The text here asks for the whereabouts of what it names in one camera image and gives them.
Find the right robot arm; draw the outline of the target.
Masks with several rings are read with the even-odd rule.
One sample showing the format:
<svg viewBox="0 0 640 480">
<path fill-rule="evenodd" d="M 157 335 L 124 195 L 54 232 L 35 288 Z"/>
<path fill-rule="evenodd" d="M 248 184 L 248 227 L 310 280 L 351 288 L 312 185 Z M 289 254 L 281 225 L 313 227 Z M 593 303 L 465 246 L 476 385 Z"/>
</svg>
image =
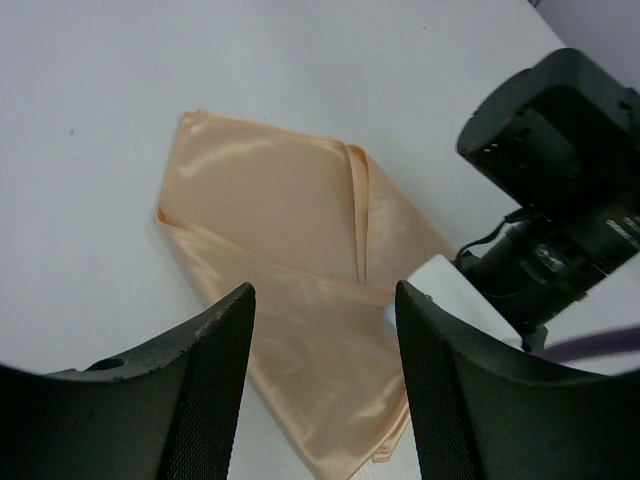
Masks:
<svg viewBox="0 0 640 480">
<path fill-rule="evenodd" d="M 520 333 L 581 300 L 639 251 L 639 95 L 563 48 L 497 88 L 457 152 L 517 209 L 456 266 Z"/>
</svg>

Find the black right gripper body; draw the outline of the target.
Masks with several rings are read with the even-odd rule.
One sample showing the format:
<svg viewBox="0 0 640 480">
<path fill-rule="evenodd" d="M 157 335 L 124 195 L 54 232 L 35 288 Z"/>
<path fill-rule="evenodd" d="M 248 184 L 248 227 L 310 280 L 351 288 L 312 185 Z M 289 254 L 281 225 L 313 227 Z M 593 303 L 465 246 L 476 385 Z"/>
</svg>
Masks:
<svg viewBox="0 0 640 480">
<path fill-rule="evenodd" d="M 576 242 L 531 209 L 463 246 L 457 269 L 511 325 L 544 325 L 605 279 Z"/>
</svg>

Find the peach cloth napkin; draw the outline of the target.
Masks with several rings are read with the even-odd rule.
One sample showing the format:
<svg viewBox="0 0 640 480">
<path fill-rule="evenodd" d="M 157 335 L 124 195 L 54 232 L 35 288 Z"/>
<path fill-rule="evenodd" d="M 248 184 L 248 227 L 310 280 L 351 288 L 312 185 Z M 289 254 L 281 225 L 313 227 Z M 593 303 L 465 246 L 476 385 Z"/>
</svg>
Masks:
<svg viewBox="0 0 640 480">
<path fill-rule="evenodd" d="M 157 209 L 194 286 L 256 291 L 249 377 L 318 479 L 393 454 L 410 414 L 384 311 L 449 241 L 361 147 L 186 113 Z"/>
</svg>

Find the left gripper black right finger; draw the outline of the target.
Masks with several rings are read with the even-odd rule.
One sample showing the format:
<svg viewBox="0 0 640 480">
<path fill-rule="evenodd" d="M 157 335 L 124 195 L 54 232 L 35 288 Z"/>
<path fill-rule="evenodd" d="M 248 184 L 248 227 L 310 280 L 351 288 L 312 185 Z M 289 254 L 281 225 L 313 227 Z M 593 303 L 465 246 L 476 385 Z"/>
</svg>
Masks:
<svg viewBox="0 0 640 480">
<path fill-rule="evenodd" d="M 425 479 L 635 479 L 639 375 L 604 376 L 510 347 L 406 281 L 397 335 Z"/>
</svg>

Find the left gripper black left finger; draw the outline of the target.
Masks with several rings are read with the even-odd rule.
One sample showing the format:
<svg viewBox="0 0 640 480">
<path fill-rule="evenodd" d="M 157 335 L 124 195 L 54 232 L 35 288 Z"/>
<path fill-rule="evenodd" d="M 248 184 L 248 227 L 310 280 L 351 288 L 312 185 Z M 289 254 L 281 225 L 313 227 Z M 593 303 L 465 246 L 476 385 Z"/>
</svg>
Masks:
<svg viewBox="0 0 640 480">
<path fill-rule="evenodd" d="M 255 291 L 84 371 L 1 370 L 5 479 L 223 479 L 245 384 Z"/>
</svg>

